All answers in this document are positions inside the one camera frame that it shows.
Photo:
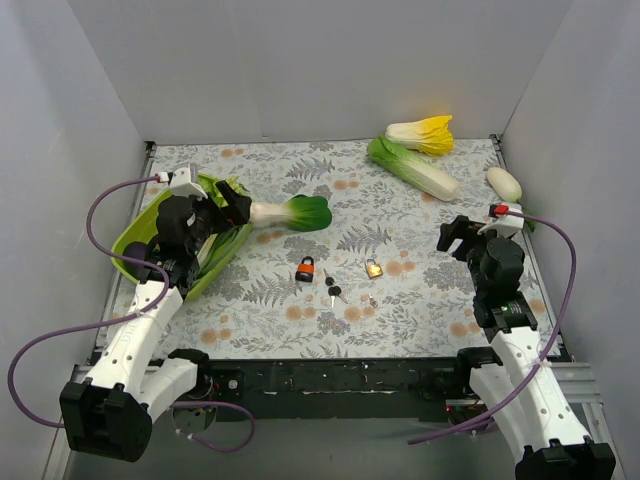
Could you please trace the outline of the orange black padlock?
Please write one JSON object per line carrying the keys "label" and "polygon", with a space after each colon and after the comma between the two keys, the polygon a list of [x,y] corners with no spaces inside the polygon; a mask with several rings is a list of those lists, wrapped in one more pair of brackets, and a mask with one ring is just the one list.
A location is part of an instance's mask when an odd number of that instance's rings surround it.
{"label": "orange black padlock", "polygon": [[312,283],[315,274],[314,259],[311,256],[302,258],[295,273],[295,280],[299,282]]}

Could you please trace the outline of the black head key bunch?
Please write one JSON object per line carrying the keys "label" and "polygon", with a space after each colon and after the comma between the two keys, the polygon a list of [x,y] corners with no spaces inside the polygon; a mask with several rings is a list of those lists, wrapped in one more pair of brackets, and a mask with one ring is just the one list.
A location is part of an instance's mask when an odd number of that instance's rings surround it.
{"label": "black head key bunch", "polygon": [[327,286],[327,292],[330,297],[330,307],[335,307],[335,302],[337,299],[340,299],[342,302],[347,304],[347,300],[343,295],[341,287],[337,284],[334,277],[329,274],[329,272],[324,269],[323,270],[325,276],[325,285]]}

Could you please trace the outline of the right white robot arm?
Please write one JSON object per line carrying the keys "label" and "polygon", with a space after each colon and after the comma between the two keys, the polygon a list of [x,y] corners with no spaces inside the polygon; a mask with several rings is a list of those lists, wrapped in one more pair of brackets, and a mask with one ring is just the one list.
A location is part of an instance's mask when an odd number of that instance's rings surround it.
{"label": "right white robot arm", "polygon": [[520,221],[482,224],[459,215],[440,227],[438,250],[466,264],[473,313],[488,344],[457,354],[454,389],[484,403],[515,459],[518,479],[610,479],[616,459],[576,417],[549,362],[520,291],[525,252]]}

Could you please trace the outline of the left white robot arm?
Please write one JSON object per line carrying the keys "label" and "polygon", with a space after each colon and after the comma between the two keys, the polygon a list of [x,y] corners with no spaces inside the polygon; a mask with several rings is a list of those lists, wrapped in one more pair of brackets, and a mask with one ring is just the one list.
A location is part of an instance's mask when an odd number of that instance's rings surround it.
{"label": "left white robot arm", "polygon": [[216,382],[202,351],[178,349],[155,373],[146,369],[166,326],[199,279],[216,236],[249,222],[249,197],[226,181],[217,182],[215,190],[222,204],[192,181],[172,186],[158,205],[155,233],[130,242],[119,254],[137,281],[131,318],[117,328],[85,378],[67,383],[60,394],[72,450],[135,462],[146,450],[154,422],[175,401],[212,399]]}

